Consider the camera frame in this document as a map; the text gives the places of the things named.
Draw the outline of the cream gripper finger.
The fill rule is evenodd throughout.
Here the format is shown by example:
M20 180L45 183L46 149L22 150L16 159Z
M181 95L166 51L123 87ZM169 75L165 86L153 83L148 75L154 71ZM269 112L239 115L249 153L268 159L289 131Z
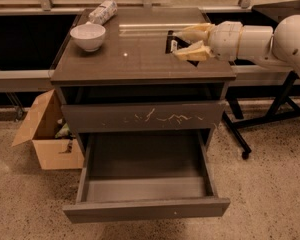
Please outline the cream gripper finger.
M184 41L207 41L214 27L211 23L200 23L175 32L174 35Z
M173 47L172 54L181 61L206 61L214 57L211 48L206 46L202 40L186 48L177 49Z

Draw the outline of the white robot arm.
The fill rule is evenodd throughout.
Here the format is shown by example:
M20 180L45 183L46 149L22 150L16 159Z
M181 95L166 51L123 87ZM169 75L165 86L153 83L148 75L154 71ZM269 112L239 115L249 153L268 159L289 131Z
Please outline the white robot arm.
M283 19L275 29L223 21L192 25L174 37L190 42L188 47L172 51L181 61L242 59L265 68L288 67L300 78L300 15Z

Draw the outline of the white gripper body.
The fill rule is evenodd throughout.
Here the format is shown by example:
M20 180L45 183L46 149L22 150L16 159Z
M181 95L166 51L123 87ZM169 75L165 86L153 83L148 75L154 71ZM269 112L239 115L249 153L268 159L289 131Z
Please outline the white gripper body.
M241 22L234 21L224 21L213 27L210 31L208 46L217 59L234 61L237 58L242 28Z

